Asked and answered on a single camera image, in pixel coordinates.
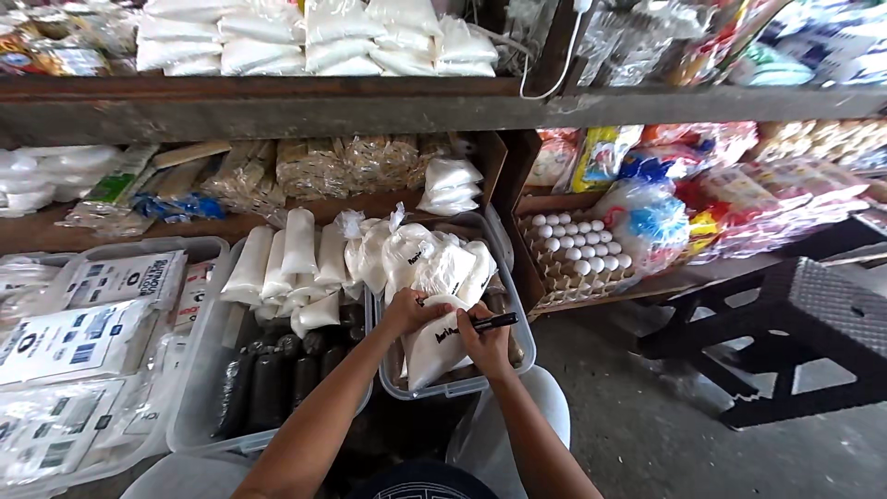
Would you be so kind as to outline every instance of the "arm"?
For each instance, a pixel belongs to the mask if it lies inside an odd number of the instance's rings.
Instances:
[[[232,499],[314,497],[391,343],[452,310],[445,304],[422,307],[417,299],[424,297],[414,289],[397,292],[379,325],[280,427]]]
[[[587,497],[603,499],[576,459],[548,424],[508,362],[510,328],[491,329],[479,336],[471,317],[493,314],[481,302],[468,312],[457,311],[459,333],[468,356],[490,381],[505,418],[517,472],[530,499]]]

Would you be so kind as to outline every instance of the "plastic storage box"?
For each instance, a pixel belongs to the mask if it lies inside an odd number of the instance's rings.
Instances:
[[[226,330],[231,330],[229,321],[232,313],[237,316],[235,309],[244,306],[219,300],[218,294],[234,270],[245,242],[246,239],[243,239],[234,245],[227,265],[216,266],[216,274],[213,275],[215,285],[211,288],[211,294],[208,294],[206,320],[198,321],[192,329],[188,366],[180,379],[182,391],[176,397],[178,405],[173,409],[173,418],[169,421],[167,430],[167,443],[173,452],[198,455],[236,450],[246,454],[267,447],[277,433],[277,430],[268,430],[227,440],[212,436],[218,426],[225,367],[236,355],[233,342],[237,338],[226,336],[225,333]],[[364,296],[371,295],[365,291]],[[369,332],[373,322],[372,302],[366,300],[364,307]],[[358,413],[364,409],[372,392],[371,381],[366,396],[357,408]]]
[[[514,335],[514,341],[516,341],[523,349],[523,361],[519,366],[515,367],[514,370],[519,375],[527,372],[536,362],[536,343],[533,341],[533,334],[530,331],[530,324],[527,322],[527,316],[523,312],[521,299],[517,296],[517,289],[514,287],[511,274],[508,272],[510,267],[506,263],[504,257],[505,251],[502,247],[501,236],[493,231],[491,224],[486,218],[473,211],[460,213],[455,217],[436,221],[449,222],[459,226],[479,227],[483,230],[483,238],[489,243],[490,253],[496,260],[496,265],[499,269],[499,278],[502,280],[502,283],[505,284],[508,296],[511,298],[507,310],[509,312],[516,312],[518,316],[518,322],[511,327],[511,332],[512,335]],[[379,323],[381,315],[384,313],[384,302],[379,298],[376,298],[374,301],[373,325]],[[477,376],[450,383],[432,384],[431,386],[421,388],[415,392],[409,392],[402,388],[398,388],[394,381],[400,377],[403,364],[404,348],[401,343],[397,341],[391,346],[388,353],[385,354],[385,357],[382,358],[381,365],[379,366],[379,379],[382,382],[382,387],[384,387],[385,391],[390,393],[391,396],[396,399],[423,399],[441,393],[447,397],[459,397],[460,395],[465,395],[467,393],[479,392],[490,386],[490,383],[485,376]]]
[[[71,260],[76,259],[85,258],[87,260],[98,260],[106,258],[124,258],[172,250],[185,250],[188,255],[189,264],[202,262],[211,258],[218,258],[216,262],[217,266],[224,267],[225,260],[228,258],[228,243],[217,237],[169,237],[146,239],[140,242],[124,242],[98,246],[96,248],[88,249],[79,255],[76,253],[26,253],[21,256],[36,258],[44,265],[63,266]],[[69,270],[72,275],[76,268],[76,264],[77,262],[74,262],[68,269],[66,269]],[[210,289],[214,288],[218,281],[219,280],[213,276],[209,282]],[[194,323],[195,329],[203,322],[207,312],[208,310],[206,307],[201,308],[197,320]],[[158,421],[152,433],[141,446],[132,452],[132,454],[123,456],[112,462],[94,464],[88,468],[73,473],[56,475],[46,479],[39,479],[26,485],[9,487],[2,490],[2,496],[9,499],[38,499],[52,497],[54,495],[63,494],[69,487],[112,477],[128,470],[146,457],[166,452],[166,422],[168,421],[167,418],[173,414],[172,411],[175,408],[174,406],[175,404],[170,404],[169,409],[163,412],[161,420]]]

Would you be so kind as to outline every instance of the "white cable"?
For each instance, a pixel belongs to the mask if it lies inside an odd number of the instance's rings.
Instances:
[[[561,72],[561,77],[558,78],[557,83],[551,88],[551,90],[543,93],[542,95],[537,95],[536,97],[527,97],[523,95],[523,86],[527,83],[527,73],[530,71],[530,58],[526,57],[523,60],[523,77],[521,78],[521,90],[519,95],[521,99],[527,100],[538,100],[544,99],[549,95],[553,94],[563,83],[563,79],[567,77],[567,71],[569,70],[569,60],[573,55],[573,46],[576,45],[576,37],[579,33],[579,23],[582,22],[582,14],[578,14],[576,16],[576,25],[573,27],[573,36],[569,39],[569,48],[567,49],[567,60],[563,63],[563,71]]]

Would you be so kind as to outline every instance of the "hand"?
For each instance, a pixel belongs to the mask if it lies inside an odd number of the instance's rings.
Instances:
[[[391,304],[385,309],[385,314],[376,328],[396,338],[418,331],[425,324],[452,312],[450,304],[419,305],[419,300],[427,297],[428,293],[402,288],[391,298]]]
[[[456,311],[459,335],[468,357],[471,357],[477,368],[490,380],[504,379],[514,373],[508,362],[508,335],[511,334],[511,327],[487,329],[479,335],[471,325],[472,319],[486,319],[493,315],[483,302],[467,312],[461,308]]]

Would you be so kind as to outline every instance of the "person's left hand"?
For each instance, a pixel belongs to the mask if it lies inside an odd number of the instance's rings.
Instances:
[[[391,304],[376,328],[396,338],[413,333],[428,322],[453,311],[450,304],[419,305],[419,300],[427,297],[427,293],[416,289],[401,289],[391,299]]]

